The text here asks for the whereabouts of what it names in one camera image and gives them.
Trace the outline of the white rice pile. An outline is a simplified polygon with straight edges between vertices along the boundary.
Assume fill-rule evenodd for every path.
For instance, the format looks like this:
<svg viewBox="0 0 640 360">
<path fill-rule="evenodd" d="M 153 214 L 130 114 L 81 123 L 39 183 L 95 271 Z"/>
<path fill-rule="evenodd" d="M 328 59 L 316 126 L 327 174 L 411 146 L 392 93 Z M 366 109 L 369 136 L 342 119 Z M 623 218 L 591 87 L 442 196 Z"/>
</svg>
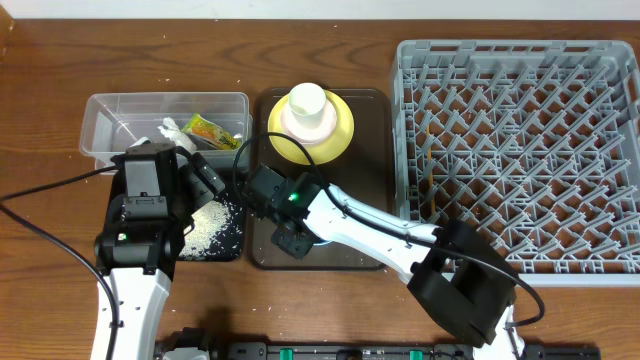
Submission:
<svg viewBox="0 0 640 360">
<path fill-rule="evenodd" d="M 185 236 L 179 259 L 229 262 L 239 257 L 244 242 L 244 212 L 226 200 L 212 200 L 192 215 L 194 227 Z"/>
</svg>

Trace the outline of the white tissue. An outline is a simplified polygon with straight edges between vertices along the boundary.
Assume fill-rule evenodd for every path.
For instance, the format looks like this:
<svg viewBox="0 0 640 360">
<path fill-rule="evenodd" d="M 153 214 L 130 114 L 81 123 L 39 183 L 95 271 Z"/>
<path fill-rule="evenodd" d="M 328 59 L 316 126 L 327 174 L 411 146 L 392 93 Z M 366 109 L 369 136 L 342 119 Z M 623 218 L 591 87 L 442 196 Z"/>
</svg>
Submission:
<svg viewBox="0 0 640 360">
<path fill-rule="evenodd" d="M 171 117 L 162 119 L 162 124 L 158 127 L 161 135 L 170 140 L 176 146 L 182 147 L 189 153 L 197 151 L 197 146 L 189 136 L 181 131 L 176 122 Z"/>
</svg>

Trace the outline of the green orange snack wrapper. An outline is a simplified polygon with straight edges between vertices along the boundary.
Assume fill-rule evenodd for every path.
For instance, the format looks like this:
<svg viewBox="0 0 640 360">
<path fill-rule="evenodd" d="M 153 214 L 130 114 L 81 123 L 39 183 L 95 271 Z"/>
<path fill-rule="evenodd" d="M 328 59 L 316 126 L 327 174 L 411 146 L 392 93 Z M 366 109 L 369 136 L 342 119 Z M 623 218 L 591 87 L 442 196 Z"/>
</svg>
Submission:
<svg viewBox="0 0 640 360">
<path fill-rule="evenodd" d="M 241 146 L 239 139 L 200 114 L 194 114 L 182 127 L 181 132 L 192 135 L 219 150 L 235 150 Z"/>
</svg>

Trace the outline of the pink bowl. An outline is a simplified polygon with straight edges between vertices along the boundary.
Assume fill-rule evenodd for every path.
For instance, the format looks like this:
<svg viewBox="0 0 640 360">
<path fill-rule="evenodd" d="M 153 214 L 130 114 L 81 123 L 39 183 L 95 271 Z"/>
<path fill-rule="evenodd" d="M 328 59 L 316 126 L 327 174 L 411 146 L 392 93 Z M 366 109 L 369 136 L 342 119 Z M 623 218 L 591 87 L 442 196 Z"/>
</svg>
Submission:
<svg viewBox="0 0 640 360">
<path fill-rule="evenodd" d="M 337 126 L 337 113 L 333 104 L 327 100 L 322 109 L 311 115 L 297 114 L 286 102 L 280 115 L 282 129 L 287 135 L 302 144 L 320 144 L 334 132 Z"/>
</svg>

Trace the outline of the white paper cup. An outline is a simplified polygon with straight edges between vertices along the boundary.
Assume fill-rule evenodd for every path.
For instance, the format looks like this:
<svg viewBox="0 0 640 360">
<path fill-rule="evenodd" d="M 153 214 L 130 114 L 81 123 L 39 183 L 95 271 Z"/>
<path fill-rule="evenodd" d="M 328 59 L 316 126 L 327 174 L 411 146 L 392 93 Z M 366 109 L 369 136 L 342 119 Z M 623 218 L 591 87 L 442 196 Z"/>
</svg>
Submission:
<svg viewBox="0 0 640 360">
<path fill-rule="evenodd" d="M 320 123 L 325 104 L 325 91 L 315 83 L 300 83 L 289 92 L 291 113 L 304 127 L 312 128 Z"/>
</svg>

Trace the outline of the wooden chopstick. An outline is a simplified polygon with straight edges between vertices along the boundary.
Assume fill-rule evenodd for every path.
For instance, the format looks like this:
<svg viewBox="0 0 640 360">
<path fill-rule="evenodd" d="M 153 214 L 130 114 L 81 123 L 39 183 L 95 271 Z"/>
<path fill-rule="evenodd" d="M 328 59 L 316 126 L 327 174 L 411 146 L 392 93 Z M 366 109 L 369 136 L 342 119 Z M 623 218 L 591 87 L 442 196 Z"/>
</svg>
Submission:
<svg viewBox="0 0 640 360">
<path fill-rule="evenodd" d="M 431 162 L 431 158 L 432 158 L 432 150 L 431 150 L 431 131 L 430 131 L 430 126 L 426 127 L 426 141 L 424 144 L 425 147 L 425 165 L 429 165 Z"/>
<path fill-rule="evenodd" d="M 436 203 L 435 203 L 435 194 L 437 193 L 437 185 L 434 181 L 434 175 L 431 173 L 429 175 L 429 209 L 431 214 L 436 212 Z"/>
</svg>

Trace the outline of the light blue bowl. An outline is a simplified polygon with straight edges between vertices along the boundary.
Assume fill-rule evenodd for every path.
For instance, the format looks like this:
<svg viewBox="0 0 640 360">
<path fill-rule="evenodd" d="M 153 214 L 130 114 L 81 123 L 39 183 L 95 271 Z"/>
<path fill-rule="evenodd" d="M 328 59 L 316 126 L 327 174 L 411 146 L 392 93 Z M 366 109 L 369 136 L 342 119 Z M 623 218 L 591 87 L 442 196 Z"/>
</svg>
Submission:
<svg viewBox="0 0 640 360">
<path fill-rule="evenodd" d="M 321 239 L 315 239 L 313 241 L 313 246 L 325 246 L 325 245 L 329 245 L 332 241 L 330 240 L 321 240 Z"/>
</svg>

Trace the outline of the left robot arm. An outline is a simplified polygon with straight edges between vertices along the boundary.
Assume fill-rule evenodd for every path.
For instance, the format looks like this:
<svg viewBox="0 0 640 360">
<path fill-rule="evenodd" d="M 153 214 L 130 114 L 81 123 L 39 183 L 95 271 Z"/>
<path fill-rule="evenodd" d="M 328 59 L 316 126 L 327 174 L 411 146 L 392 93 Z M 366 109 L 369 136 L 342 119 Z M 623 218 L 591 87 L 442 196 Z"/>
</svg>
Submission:
<svg viewBox="0 0 640 360">
<path fill-rule="evenodd" d="M 225 184 L 198 153 L 145 141 L 112 157 L 102 231 L 94 244 L 99 308 L 94 359 L 150 359 L 176 262 L 194 213 Z"/>
</svg>

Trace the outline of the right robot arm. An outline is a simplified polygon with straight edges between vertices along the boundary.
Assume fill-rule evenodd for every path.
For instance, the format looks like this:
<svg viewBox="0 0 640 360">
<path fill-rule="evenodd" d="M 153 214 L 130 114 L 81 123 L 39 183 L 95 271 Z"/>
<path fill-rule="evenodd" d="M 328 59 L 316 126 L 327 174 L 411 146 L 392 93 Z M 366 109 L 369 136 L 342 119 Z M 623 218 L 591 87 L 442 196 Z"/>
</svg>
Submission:
<svg viewBox="0 0 640 360">
<path fill-rule="evenodd" d="M 322 243 L 353 248 L 395 270 L 429 317 L 471 346 L 476 359 L 519 359 L 525 350 L 514 320 L 514 269 L 470 225 L 405 221 L 305 173 L 284 178 L 255 170 L 241 188 L 272 242 L 301 259 Z"/>
</svg>

